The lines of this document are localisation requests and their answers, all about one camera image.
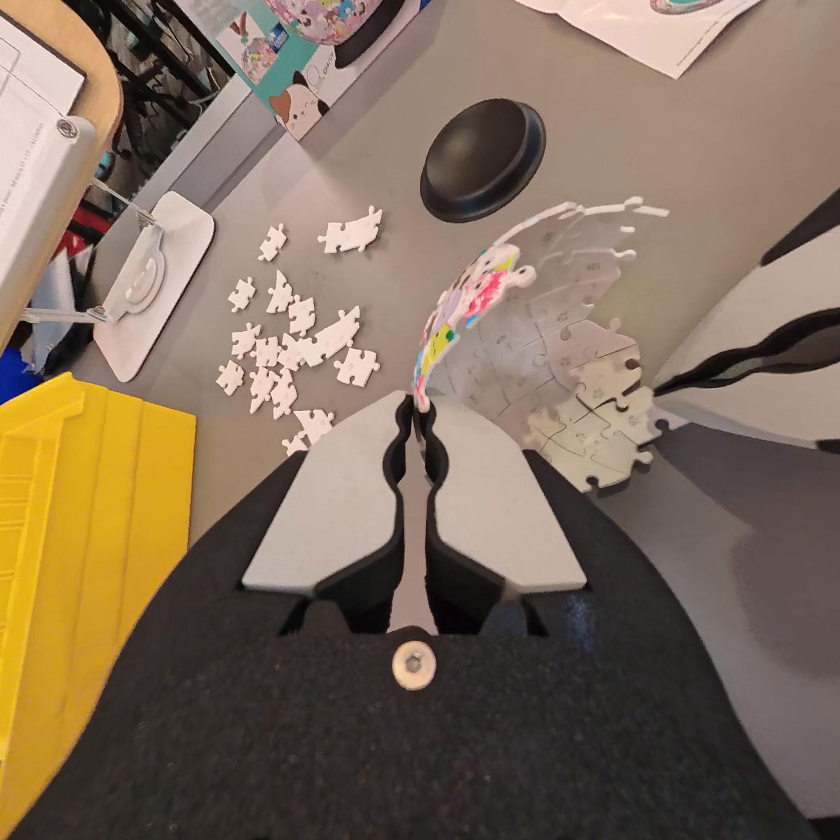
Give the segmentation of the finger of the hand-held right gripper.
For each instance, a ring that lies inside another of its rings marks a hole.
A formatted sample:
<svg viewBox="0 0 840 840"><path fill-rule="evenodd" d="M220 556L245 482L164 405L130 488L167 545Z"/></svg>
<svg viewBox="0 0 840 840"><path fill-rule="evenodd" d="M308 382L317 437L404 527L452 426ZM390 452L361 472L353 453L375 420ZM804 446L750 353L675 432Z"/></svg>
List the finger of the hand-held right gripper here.
<svg viewBox="0 0 840 840"><path fill-rule="evenodd" d="M654 387L713 356L746 350L787 324L839 306L839 227L825 231L740 280L668 357Z"/></svg>
<svg viewBox="0 0 840 840"><path fill-rule="evenodd" d="M795 373L751 373L731 384L656 390L690 424L781 445L839 450L839 363Z"/></svg>

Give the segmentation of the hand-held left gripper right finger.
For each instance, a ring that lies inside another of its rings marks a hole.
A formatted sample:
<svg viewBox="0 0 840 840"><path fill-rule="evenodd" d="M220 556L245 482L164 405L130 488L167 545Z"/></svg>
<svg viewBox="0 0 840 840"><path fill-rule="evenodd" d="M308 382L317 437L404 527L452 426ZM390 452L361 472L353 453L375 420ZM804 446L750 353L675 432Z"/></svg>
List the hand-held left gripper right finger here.
<svg viewBox="0 0 840 840"><path fill-rule="evenodd" d="M569 592L586 577L517 441L458 401L432 401L426 453L446 456L437 535L517 592Z"/></svg>

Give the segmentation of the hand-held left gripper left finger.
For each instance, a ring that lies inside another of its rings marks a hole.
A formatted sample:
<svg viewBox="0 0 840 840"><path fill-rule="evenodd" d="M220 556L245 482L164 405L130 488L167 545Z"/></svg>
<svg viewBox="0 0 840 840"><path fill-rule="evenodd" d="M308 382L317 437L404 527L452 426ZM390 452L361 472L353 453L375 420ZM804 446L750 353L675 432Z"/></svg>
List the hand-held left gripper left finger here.
<svg viewBox="0 0 840 840"><path fill-rule="evenodd" d="M399 533L398 479L386 476L385 457L404 406L394 391L311 446L243 575L246 590L315 594Z"/></svg>

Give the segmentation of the partly built colourful puzzle ball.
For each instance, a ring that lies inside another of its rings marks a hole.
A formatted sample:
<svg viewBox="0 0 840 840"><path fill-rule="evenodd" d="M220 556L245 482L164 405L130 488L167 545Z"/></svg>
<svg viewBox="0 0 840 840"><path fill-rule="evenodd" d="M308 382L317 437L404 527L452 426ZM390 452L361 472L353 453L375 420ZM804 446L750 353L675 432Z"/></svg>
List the partly built colourful puzzle ball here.
<svg viewBox="0 0 840 840"><path fill-rule="evenodd" d="M487 246L437 300L413 373L415 423L449 396L532 449L582 492L651 463L660 429L638 342L595 305L637 253L627 240L669 210L641 196L566 202Z"/></svg>

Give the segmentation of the group of white puzzle pieces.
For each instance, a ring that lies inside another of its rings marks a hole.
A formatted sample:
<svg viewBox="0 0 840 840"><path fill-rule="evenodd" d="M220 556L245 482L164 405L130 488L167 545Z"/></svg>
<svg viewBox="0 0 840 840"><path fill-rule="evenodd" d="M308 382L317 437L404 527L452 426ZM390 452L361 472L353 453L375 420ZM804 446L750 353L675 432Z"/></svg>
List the group of white puzzle pieces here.
<svg viewBox="0 0 840 840"><path fill-rule="evenodd" d="M330 222L325 234L318 236L325 255L354 251L363 253L377 239L383 211L370 205L366 215L345 223ZM283 224L271 225L259 245L258 260L272 262L287 242ZM239 278L227 301L231 312L245 312L255 298L257 288L250 276ZM262 325L247 322L245 327L231 333L230 358L217 368L215 384L226 396L248 386L248 412L254 415L263 405L270 405L271 415L279 421L294 415L300 431L284 439L287 455L307 452L333 428L334 413L321 408L292 411L298 400L295 373L302 368L314 369L337 354L346 351L343 361L337 361L338 382L364 387L373 371L380 365L375 353L354 347L354 339L361 327L361 309L339 310L335 320L317 326L316 303L313 297L297 294L281 269L276 269L274 285L267 291L265 313L286 316L287 329L281 336L264 332ZM241 363L251 360L254 369L246 373Z"/></svg>

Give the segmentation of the black round puzzle stand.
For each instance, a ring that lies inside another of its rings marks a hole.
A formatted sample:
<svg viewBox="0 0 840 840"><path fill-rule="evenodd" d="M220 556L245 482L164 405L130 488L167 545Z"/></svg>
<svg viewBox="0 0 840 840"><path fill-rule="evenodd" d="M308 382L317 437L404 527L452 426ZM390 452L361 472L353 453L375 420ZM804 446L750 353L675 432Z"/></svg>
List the black round puzzle stand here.
<svg viewBox="0 0 840 840"><path fill-rule="evenodd" d="M469 106L429 147L419 183L426 210L450 224L495 214L530 183L546 144L543 119L524 102L493 98Z"/></svg>

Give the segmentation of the printed puzzle box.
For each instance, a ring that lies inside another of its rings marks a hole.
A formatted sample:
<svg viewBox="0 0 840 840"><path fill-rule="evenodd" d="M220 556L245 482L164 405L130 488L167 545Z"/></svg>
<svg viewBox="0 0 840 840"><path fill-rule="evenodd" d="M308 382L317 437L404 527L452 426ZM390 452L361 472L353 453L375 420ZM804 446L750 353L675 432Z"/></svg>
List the printed puzzle box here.
<svg viewBox="0 0 840 840"><path fill-rule="evenodd" d="M214 37L257 99L300 143L426 5L227 2Z"/></svg>

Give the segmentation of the yellow plastic bin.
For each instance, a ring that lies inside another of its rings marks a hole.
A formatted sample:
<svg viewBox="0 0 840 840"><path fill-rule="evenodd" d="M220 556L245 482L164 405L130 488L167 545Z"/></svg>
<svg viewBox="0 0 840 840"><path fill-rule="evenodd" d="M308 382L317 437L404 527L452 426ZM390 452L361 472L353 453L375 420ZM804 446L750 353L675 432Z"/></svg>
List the yellow plastic bin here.
<svg viewBox="0 0 840 840"><path fill-rule="evenodd" d="M186 552L196 419L65 373L1 411L1 825L87 726Z"/></svg>

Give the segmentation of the printed sticker sheet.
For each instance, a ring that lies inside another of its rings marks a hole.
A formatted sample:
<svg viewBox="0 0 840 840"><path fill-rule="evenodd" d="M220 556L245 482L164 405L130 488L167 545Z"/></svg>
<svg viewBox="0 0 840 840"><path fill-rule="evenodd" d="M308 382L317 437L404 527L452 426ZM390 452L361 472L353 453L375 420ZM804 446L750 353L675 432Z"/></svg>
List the printed sticker sheet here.
<svg viewBox="0 0 840 840"><path fill-rule="evenodd" d="M757 1L520 1L671 79Z"/></svg>

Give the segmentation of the clear glass holder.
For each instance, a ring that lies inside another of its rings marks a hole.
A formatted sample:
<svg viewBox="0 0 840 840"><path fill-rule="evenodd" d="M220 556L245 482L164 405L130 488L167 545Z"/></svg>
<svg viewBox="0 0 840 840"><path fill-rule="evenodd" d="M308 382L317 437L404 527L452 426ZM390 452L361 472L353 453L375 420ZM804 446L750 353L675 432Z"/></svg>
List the clear glass holder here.
<svg viewBox="0 0 840 840"><path fill-rule="evenodd" d="M26 308L21 321L31 324L40 322L64 322L97 325L116 323L126 314L139 314L147 309L159 289L165 275L165 258L162 251L164 229L160 221L129 198L111 189L105 182L93 178L91 183L105 193L116 197L131 208L140 222L140 234L126 258L111 292L116 294L110 302L85 311Z"/></svg>

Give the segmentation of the white flat pad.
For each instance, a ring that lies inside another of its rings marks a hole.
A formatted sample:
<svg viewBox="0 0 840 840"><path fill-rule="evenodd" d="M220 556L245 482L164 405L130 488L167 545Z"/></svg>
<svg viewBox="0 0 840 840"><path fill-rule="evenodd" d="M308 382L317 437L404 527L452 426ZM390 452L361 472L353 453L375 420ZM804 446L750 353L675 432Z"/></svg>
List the white flat pad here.
<svg viewBox="0 0 840 840"><path fill-rule="evenodd" d="M215 234L212 216L176 192L164 194L151 213L164 229L161 288L141 313L126 314L116 323L100 323L93 330L101 354L120 383L131 382L139 373ZM115 297L110 289L104 302Z"/></svg>

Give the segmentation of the blue plastic bin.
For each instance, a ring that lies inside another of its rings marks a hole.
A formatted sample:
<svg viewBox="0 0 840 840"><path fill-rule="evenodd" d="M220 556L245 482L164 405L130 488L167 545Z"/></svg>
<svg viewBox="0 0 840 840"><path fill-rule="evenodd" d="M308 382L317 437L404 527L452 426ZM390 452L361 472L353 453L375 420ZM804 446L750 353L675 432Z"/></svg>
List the blue plastic bin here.
<svg viewBox="0 0 840 840"><path fill-rule="evenodd" d="M30 369L20 350L6 347L1 357L1 405L30 392L42 383L41 377Z"/></svg>

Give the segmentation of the clear instruction sheet holder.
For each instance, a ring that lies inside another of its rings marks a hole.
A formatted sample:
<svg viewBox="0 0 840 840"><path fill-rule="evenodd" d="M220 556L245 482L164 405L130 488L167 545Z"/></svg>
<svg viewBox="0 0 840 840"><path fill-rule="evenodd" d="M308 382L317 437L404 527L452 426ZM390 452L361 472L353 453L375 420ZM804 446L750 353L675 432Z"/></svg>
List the clear instruction sheet holder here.
<svg viewBox="0 0 840 840"><path fill-rule="evenodd" d="M96 139L71 116L88 76L21 24L1 23L2 308L21 308L60 201Z"/></svg>

